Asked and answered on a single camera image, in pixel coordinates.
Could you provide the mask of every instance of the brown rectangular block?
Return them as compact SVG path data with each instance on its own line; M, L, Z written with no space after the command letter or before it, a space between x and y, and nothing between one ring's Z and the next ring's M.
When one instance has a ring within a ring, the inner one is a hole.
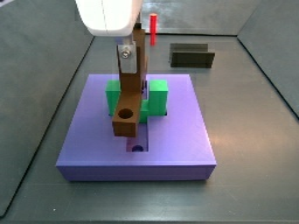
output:
M117 137L137 137L142 106L141 92L121 92L112 126Z

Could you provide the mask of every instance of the purple platform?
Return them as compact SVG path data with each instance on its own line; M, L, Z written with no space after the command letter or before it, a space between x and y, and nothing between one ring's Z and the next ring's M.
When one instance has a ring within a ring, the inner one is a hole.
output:
M167 116L149 117L149 151L127 151L114 136L106 86L118 75L92 74L83 90L56 166L70 181L207 179L217 166L189 74L149 74L167 80Z

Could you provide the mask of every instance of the green block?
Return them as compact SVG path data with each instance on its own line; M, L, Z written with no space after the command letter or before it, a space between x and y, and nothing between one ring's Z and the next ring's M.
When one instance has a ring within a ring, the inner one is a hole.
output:
M142 101L142 108L141 108L141 123L147 123L147 117L149 117L149 100Z
M149 115L165 116L169 95L167 80L150 80Z
M107 105L108 105L108 114L115 115L115 110L118 107L118 99L121 96L121 82L119 80L110 80L107 82Z

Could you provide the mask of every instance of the hole in brown block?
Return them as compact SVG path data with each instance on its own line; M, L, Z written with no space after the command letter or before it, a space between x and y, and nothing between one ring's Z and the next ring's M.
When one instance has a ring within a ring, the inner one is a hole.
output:
M123 108L119 110L118 115L123 119L129 119L134 116L134 111L130 108Z

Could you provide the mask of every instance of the screw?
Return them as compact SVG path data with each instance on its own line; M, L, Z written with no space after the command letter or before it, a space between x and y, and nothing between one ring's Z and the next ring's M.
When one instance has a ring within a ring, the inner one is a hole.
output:
M127 59L130 57L130 54L131 54L131 52L130 52L129 48L125 48L125 50L122 51L122 57L125 59Z

